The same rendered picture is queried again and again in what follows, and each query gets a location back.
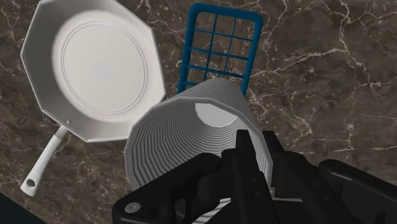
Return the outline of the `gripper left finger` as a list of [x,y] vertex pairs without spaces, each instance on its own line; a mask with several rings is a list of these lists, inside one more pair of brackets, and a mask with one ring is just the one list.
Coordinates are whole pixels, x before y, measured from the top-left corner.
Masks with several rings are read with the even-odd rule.
[[264,174],[247,130],[238,130],[236,147],[221,156],[201,153],[112,207],[113,224],[194,224],[231,201],[206,224],[279,224]]

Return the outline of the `white frying pan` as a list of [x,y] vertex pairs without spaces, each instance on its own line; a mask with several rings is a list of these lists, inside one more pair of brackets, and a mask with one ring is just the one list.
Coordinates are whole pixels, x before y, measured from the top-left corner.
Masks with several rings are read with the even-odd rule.
[[117,0],[40,0],[20,57],[41,111],[59,125],[21,184],[28,196],[68,132],[124,140],[165,96],[153,30]]

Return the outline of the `white ribbed cup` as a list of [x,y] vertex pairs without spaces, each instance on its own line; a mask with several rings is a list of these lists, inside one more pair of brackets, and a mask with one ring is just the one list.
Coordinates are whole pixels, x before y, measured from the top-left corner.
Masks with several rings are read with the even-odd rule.
[[[238,130],[249,132],[269,188],[272,159],[243,94],[231,81],[213,78],[152,107],[133,126],[125,147],[133,191],[201,153],[221,156],[235,148]],[[222,199],[194,224],[206,223],[230,201]]]

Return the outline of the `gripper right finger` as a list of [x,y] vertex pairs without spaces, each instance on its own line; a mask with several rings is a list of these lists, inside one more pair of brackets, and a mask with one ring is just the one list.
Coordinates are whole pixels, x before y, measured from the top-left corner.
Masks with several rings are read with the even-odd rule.
[[397,224],[397,186],[335,159],[312,165],[262,132],[280,224]]

